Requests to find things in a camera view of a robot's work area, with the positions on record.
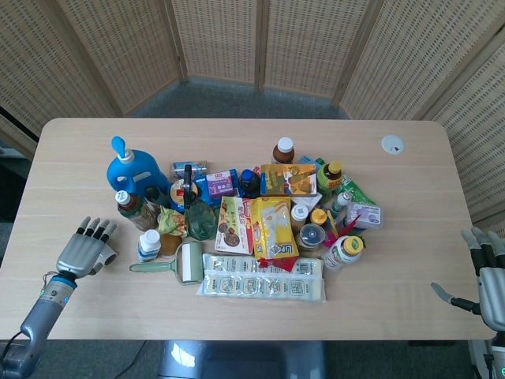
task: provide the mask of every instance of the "wooden table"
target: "wooden table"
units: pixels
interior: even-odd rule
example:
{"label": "wooden table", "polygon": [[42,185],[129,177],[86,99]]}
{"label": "wooden table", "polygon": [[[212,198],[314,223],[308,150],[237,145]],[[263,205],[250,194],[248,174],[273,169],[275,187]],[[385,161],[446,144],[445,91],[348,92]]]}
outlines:
{"label": "wooden table", "polygon": [[[383,207],[381,231],[366,233],[355,265],[325,272],[327,302],[312,304],[203,298],[171,272],[140,274],[140,232],[121,218],[105,172],[114,135],[150,152],[168,171],[175,160],[206,159],[212,171],[268,163],[281,136],[296,157],[340,159],[344,171]],[[405,142],[399,156],[380,145]],[[110,244],[121,255],[79,287],[52,339],[464,340],[492,336],[479,317],[439,300],[430,282],[477,298],[473,267],[459,235],[471,227],[443,128],[434,122],[60,118],[49,122],[28,177],[0,269],[0,339],[32,308],[42,274],[54,270],[86,216],[119,225]],[[205,244],[212,252],[213,241]]]}

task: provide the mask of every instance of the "green packet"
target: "green packet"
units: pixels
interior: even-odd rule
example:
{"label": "green packet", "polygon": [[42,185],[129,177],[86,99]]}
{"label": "green packet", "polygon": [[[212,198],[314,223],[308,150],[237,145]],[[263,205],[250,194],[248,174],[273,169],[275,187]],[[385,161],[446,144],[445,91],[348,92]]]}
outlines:
{"label": "green packet", "polygon": [[357,184],[353,181],[353,179],[351,179],[346,174],[342,175],[342,183],[337,189],[337,196],[341,192],[351,192],[353,194],[354,203],[376,205],[375,201],[367,197],[361,188],[358,187]]}

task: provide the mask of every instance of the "chip bag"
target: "chip bag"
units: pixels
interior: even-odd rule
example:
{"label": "chip bag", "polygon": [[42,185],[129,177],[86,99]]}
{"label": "chip bag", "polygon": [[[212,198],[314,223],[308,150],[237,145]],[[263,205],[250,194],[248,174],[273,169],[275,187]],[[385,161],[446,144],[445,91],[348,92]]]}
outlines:
{"label": "chip bag", "polygon": [[258,197],[251,201],[254,256],[260,267],[293,269],[298,248],[291,230],[290,209],[288,197]]}

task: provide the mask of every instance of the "yellow cap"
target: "yellow cap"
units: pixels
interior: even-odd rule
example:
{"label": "yellow cap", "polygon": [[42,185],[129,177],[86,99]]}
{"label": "yellow cap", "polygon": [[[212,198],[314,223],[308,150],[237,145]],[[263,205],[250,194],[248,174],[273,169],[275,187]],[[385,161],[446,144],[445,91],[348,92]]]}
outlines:
{"label": "yellow cap", "polygon": [[358,255],[363,250],[363,240],[355,235],[347,237],[344,241],[344,250],[349,255]]}
{"label": "yellow cap", "polygon": [[337,172],[342,171],[342,164],[340,164],[338,160],[334,160],[328,164],[328,170],[331,173],[336,174]]}
{"label": "yellow cap", "polygon": [[326,216],[323,209],[314,209],[310,215],[310,220],[318,225],[326,223],[327,218],[328,216]]}

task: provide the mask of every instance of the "clear plastic pack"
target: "clear plastic pack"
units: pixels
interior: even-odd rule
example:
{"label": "clear plastic pack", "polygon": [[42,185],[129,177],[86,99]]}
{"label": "clear plastic pack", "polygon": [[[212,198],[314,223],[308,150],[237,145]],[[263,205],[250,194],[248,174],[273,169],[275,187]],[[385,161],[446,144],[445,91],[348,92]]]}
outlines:
{"label": "clear plastic pack", "polygon": [[323,262],[299,258],[291,272],[260,268],[254,257],[204,254],[204,281],[197,294],[231,298],[276,298],[324,302]]}

